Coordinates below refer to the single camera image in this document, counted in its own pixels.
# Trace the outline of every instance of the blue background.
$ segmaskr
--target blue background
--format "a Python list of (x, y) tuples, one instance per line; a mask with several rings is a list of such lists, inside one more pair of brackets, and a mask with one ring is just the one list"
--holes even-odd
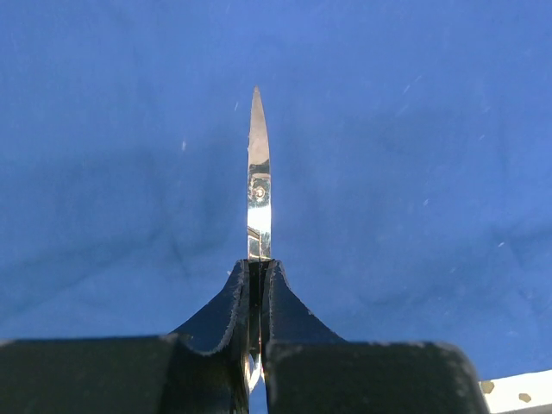
[[(0, 337), (167, 332), (273, 256), (350, 340), (552, 368), (552, 3), (0, 4)], [(262, 411), (262, 395), (254, 411)]]

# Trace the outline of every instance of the scissor blade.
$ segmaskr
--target scissor blade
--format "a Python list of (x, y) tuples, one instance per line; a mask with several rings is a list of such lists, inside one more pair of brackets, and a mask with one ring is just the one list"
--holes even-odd
[(251, 104), (248, 153), (248, 259), (270, 260), (270, 157), (265, 112), (257, 86)]

